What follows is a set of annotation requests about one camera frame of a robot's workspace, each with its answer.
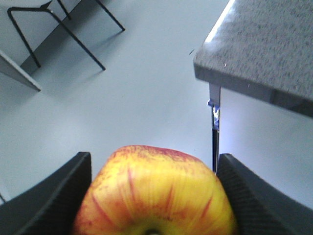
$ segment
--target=light blue floor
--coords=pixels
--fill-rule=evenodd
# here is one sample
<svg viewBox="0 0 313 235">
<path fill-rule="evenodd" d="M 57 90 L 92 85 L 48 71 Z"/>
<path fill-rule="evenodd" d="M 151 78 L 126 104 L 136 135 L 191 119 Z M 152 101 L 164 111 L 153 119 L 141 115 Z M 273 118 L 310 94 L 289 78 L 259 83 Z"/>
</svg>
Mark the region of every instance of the light blue floor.
<svg viewBox="0 0 313 235">
<path fill-rule="evenodd" d="M 41 92 L 0 79 L 0 180 L 7 197 L 78 151 L 91 152 L 93 176 L 128 144 L 177 149 L 211 166 L 208 84 L 195 79 L 193 57 L 227 1 L 105 4 L 125 32 L 86 0 L 66 24 L 106 71 L 57 29 L 37 52 L 42 67 L 32 76 Z M 313 119 L 222 91 L 221 152 L 313 208 L 312 133 Z"/>
</svg>

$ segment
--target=table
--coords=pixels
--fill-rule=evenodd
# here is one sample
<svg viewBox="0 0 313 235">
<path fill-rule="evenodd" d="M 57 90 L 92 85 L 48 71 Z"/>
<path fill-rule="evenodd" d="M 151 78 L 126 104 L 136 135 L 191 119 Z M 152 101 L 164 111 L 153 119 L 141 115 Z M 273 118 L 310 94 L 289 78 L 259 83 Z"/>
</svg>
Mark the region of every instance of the table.
<svg viewBox="0 0 313 235">
<path fill-rule="evenodd" d="M 36 91 L 41 90 L 41 86 L 1 50 L 0 50 L 0 72 L 27 85 L 28 87 L 35 89 Z"/>
<path fill-rule="evenodd" d="M 194 69 L 210 83 L 216 170 L 221 87 L 313 118 L 313 1 L 230 0 Z"/>
</svg>

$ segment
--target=table leg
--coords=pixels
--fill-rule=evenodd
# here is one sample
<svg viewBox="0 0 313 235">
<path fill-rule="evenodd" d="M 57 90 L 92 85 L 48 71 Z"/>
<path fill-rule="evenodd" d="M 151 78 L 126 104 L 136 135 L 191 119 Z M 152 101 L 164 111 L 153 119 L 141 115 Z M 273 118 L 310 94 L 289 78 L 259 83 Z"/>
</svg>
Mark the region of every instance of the table leg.
<svg viewBox="0 0 313 235">
<path fill-rule="evenodd" d="M 221 107 L 221 87 L 210 84 L 210 100 L 212 114 L 212 170 L 216 172 L 219 161 L 219 135 L 220 135 L 220 107 Z"/>
</svg>

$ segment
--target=red and yellow apple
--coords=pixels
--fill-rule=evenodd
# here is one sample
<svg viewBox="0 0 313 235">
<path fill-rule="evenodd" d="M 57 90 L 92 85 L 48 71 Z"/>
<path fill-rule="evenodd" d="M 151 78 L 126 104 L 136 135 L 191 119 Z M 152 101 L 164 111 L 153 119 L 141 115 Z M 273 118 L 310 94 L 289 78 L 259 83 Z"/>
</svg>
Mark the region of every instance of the red and yellow apple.
<svg viewBox="0 0 313 235">
<path fill-rule="evenodd" d="M 144 145 L 109 157 L 72 229 L 72 235 L 237 234 L 222 184 L 202 161 Z"/>
</svg>

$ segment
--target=apple stem cavity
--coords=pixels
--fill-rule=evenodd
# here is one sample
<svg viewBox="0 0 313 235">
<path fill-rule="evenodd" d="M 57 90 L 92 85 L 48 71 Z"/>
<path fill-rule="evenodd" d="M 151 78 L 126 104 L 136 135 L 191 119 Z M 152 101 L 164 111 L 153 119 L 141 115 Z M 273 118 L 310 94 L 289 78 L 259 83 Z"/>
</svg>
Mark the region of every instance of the apple stem cavity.
<svg viewBox="0 0 313 235">
<path fill-rule="evenodd" d="M 149 229 L 144 235 L 161 235 L 161 233 L 156 229 Z"/>
</svg>

